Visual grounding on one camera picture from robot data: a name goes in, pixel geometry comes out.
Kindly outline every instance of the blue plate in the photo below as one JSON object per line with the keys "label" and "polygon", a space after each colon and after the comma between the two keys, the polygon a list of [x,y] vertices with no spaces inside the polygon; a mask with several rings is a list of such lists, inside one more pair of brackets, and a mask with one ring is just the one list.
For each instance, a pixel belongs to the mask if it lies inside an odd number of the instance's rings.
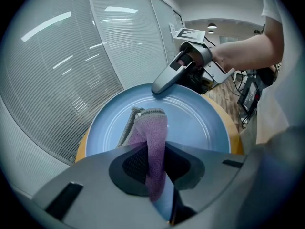
{"label": "blue plate", "polygon": [[86,157],[117,146],[132,107],[163,109],[168,118],[167,141],[230,152],[224,124],[202,96],[176,84],[159,95],[152,94],[151,88],[151,83],[129,88],[114,96],[97,113],[88,133]]}

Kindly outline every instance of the purple sock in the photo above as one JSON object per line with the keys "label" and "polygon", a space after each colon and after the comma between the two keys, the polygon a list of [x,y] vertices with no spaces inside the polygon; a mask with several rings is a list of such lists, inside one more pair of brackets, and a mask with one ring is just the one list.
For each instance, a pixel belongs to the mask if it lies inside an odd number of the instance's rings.
{"label": "purple sock", "polygon": [[130,116],[128,118],[126,127],[124,128],[123,134],[119,140],[119,143],[117,145],[117,148],[121,146],[126,146],[130,144],[136,144],[136,143],[142,143],[145,142],[146,139],[143,138],[138,130],[134,126],[134,120],[136,118],[136,115],[139,114],[141,111],[143,111],[143,108],[137,108],[133,107],[132,111],[130,113]]}
{"label": "purple sock", "polygon": [[155,202],[161,196],[165,183],[164,152],[167,117],[163,113],[143,114],[134,120],[134,125],[147,141],[149,168],[145,183],[150,200]]}

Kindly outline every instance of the window blinds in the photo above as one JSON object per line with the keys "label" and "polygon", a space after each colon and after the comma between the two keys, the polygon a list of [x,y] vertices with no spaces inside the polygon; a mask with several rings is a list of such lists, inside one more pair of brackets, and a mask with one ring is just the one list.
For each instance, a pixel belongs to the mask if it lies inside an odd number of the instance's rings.
{"label": "window blinds", "polygon": [[107,53],[124,89],[151,83],[166,67],[150,0],[92,0]]}
{"label": "window blinds", "polygon": [[2,46],[8,111],[39,147],[72,164],[96,113],[122,90],[89,0],[28,0]]}
{"label": "window blinds", "polygon": [[177,30],[176,19],[173,13],[173,9],[161,0],[151,1],[160,26],[167,61],[168,63],[170,63],[177,54],[169,25],[174,25],[175,29]]}
{"label": "window blinds", "polygon": [[32,197],[69,166],[35,145],[19,128],[0,98],[1,169],[14,188]]}

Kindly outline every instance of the wooden table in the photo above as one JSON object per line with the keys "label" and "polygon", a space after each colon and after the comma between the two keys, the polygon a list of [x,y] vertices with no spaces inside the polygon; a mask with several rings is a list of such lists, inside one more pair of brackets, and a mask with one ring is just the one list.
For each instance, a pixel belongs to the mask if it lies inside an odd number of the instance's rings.
{"label": "wooden table", "polygon": [[[207,96],[203,96],[217,111],[219,116],[224,122],[224,126],[228,132],[229,138],[230,138],[230,144],[231,144],[231,153],[232,154],[244,154],[243,151],[243,145],[242,141],[239,136],[239,132],[236,128],[236,125],[234,124],[233,120],[230,118],[230,116],[227,114],[227,112],[220,106],[218,105],[215,101],[210,99]],[[77,151],[76,154],[76,159],[75,162],[81,160],[82,158],[85,158],[85,147],[86,147],[86,140],[88,136],[88,131],[86,131],[84,137],[81,140],[80,147]]]}

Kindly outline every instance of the glass wall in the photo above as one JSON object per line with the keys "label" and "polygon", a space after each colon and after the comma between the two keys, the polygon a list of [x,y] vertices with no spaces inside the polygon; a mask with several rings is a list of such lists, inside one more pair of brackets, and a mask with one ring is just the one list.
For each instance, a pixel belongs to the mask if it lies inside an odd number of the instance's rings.
{"label": "glass wall", "polygon": [[177,54],[175,43],[173,41],[170,24],[175,27],[177,31],[176,19],[173,9],[161,0],[151,0],[154,11],[156,13],[158,23],[160,26],[163,43],[166,51],[167,62],[170,63]]}
{"label": "glass wall", "polygon": [[72,164],[83,134],[122,86],[89,0],[28,0],[2,44],[0,94],[21,129]]}
{"label": "glass wall", "polygon": [[150,0],[92,0],[112,65],[124,87],[151,83],[166,67]]}
{"label": "glass wall", "polygon": [[238,41],[238,38],[236,37],[227,37],[227,36],[219,36],[219,43],[227,43],[227,42],[236,42]]}

